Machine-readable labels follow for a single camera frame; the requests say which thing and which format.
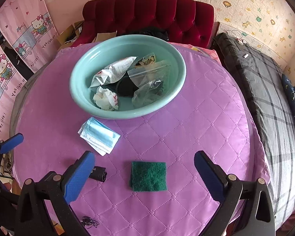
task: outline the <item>blue gripper pad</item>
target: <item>blue gripper pad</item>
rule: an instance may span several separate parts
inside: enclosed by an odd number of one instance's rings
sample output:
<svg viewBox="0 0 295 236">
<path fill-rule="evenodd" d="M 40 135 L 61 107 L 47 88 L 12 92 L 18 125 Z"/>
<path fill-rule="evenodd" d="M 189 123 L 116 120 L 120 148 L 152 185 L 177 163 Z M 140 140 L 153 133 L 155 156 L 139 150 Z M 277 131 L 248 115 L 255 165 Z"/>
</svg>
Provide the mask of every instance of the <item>blue gripper pad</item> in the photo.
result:
<svg viewBox="0 0 295 236">
<path fill-rule="evenodd" d="M 8 140 L 4 141 L 1 144 L 0 154 L 6 154 L 8 151 L 12 150 L 14 147 L 22 143 L 23 140 L 24 140 L 24 137 L 21 133 L 18 133 L 10 137 Z"/>
<path fill-rule="evenodd" d="M 194 165 L 201 176 L 205 186 L 207 187 L 208 191 L 210 192 L 213 200 L 222 203 L 224 201 L 224 188 L 227 185 L 226 174 L 224 183 L 218 177 L 218 175 L 214 172 L 214 169 L 217 169 L 217 166 L 213 164 L 210 158 L 205 154 L 204 151 L 198 151 L 194 155 Z"/>
<path fill-rule="evenodd" d="M 78 198 L 94 166 L 95 155 L 90 151 L 85 151 L 81 158 L 64 172 L 61 190 L 68 204 Z"/>
</svg>

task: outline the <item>teal bowl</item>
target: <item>teal bowl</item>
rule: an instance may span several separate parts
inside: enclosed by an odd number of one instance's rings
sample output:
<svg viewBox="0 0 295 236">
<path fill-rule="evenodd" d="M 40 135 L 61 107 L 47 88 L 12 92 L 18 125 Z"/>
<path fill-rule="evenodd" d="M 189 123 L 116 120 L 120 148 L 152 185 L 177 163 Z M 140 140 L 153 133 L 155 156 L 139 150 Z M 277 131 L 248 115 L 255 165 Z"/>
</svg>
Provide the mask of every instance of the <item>teal bowl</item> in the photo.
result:
<svg viewBox="0 0 295 236">
<path fill-rule="evenodd" d="M 154 53 L 156 59 L 168 60 L 170 76 L 168 91 L 159 100 L 135 108 L 131 98 L 118 97 L 119 109 L 104 111 L 93 102 L 94 92 L 89 89 L 93 76 L 107 65 L 129 56 L 142 58 Z M 70 77 L 73 100 L 93 116 L 106 119 L 130 119 L 154 112 L 169 103 L 181 90 L 186 78 L 186 64 L 179 51 L 171 44 L 152 36 L 124 35 L 104 41 L 85 53 L 76 63 Z"/>
</svg>

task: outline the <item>hello kitty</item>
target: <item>hello kitty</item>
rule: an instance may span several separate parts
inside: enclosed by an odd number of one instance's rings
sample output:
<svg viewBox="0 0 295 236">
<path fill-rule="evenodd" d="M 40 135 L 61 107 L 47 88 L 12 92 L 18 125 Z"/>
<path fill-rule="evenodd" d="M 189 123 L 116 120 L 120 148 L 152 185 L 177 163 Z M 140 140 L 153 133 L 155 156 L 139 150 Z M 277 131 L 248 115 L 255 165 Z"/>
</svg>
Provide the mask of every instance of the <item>hello kitty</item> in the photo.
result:
<svg viewBox="0 0 295 236">
<path fill-rule="evenodd" d="M 43 15 L 39 15 L 34 21 L 32 21 L 33 33 L 38 32 L 39 34 L 44 34 L 47 32 L 47 28 L 44 25 Z"/>
<path fill-rule="evenodd" d="M 7 66 L 10 66 L 10 62 L 8 62 L 5 54 L 0 55 L 0 80 L 9 80 L 12 76 L 12 70 Z"/>
<path fill-rule="evenodd" d="M 15 50 L 17 51 L 17 53 L 20 56 L 24 56 L 25 53 L 26 53 L 26 50 L 23 48 L 23 45 L 22 44 L 19 44 L 18 47 L 15 48 Z"/>
</svg>

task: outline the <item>white wrapper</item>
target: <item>white wrapper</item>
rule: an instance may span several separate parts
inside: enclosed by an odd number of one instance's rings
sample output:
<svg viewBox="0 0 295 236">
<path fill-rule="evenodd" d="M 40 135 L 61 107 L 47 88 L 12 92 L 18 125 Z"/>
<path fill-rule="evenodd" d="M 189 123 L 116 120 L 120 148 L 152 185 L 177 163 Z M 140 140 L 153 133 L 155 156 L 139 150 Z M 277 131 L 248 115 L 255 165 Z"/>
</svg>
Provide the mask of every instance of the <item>white wrapper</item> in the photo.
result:
<svg viewBox="0 0 295 236">
<path fill-rule="evenodd" d="M 118 110 L 118 99 L 116 93 L 99 86 L 93 97 L 94 103 L 105 111 Z"/>
<path fill-rule="evenodd" d="M 90 88 L 118 82 L 136 58 L 136 56 L 126 57 L 108 65 L 103 70 L 100 70 L 94 75 Z"/>
</svg>

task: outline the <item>hello kitty poster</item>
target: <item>hello kitty poster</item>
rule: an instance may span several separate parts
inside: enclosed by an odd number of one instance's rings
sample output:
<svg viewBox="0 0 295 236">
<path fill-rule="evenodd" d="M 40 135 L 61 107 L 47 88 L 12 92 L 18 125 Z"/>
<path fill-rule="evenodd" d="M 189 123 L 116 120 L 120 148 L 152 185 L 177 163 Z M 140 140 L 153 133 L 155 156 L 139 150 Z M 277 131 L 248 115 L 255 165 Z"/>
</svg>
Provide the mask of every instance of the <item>hello kitty poster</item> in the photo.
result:
<svg viewBox="0 0 295 236">
<path fill-rule="evenodd" d="M 6 0 L 0 8 L 0 31 L 33 72 L 50 62 L 59 48 L 44 0 Z"/>
<path fill-rule="evenodd" d="M 10 63 L 0 47 L 0 140 L 9 138 L 9 125 L 15 97 L 26 80 Z"/>
</svg>

